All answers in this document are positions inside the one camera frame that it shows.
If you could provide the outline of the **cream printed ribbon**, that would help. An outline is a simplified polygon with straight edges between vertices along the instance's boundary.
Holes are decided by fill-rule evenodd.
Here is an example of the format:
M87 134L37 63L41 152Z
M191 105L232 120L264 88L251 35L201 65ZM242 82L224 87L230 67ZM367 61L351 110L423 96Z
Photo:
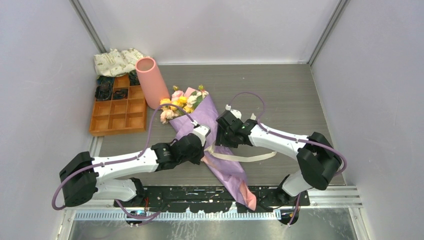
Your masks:
M260 154L255 156L237 156L237 155L229 155L229 154L223 154L216 151L216 147L222 147L222 146L216 146L215 142L212 143L209 147L205 149L206 152L208 152L210 155L212 155L215 158L226 160L226 161L232 161L232 162L242 162L242 163L251 163L251 162L258 162L263 161L266 159L269 159L271 157L274 157L277 152L273 151L266 154Z

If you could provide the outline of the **artificial flower bunch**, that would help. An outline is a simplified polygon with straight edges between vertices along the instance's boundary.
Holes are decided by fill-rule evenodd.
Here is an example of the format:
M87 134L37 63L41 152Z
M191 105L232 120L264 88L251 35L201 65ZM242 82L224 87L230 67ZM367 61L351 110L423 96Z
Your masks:
M183 112L191 114L200 105L200 103L209 95L209 92L205 90L203 85L199 85L198 89L188 87L185 91L181 90L178 86L172 87L173 93L170 98L163 98L160 100L160 104L172 104L180 107L182 110L175 106L162 106L160 109L160 122L166 124L168 121L181 117L184 115Z

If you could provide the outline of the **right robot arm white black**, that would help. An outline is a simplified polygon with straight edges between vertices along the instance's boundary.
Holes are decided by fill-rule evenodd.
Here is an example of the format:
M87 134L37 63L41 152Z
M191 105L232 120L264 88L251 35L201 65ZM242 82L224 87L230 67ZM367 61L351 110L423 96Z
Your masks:
M216 122L216 146L262 147L297 161L299 171L283 180L277 192L277 198L283 205L291 205L298 194L306 190L326 190L342 165L341 157L318 132L310 136L287 133L255 119L242 121L235 110L225 110Z

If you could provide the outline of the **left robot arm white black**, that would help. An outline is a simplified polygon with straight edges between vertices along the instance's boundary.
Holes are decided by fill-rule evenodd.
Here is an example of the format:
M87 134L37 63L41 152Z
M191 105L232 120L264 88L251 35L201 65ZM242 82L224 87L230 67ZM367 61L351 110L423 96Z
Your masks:
M171 143L157 143L124 155L92 157L88 151L80 152L59 172L64 206L77 207L90 200L119 200L141 206L146 200L141 181L123 177L170 170L185 162L198 165L205 145L204 135L189 133Z

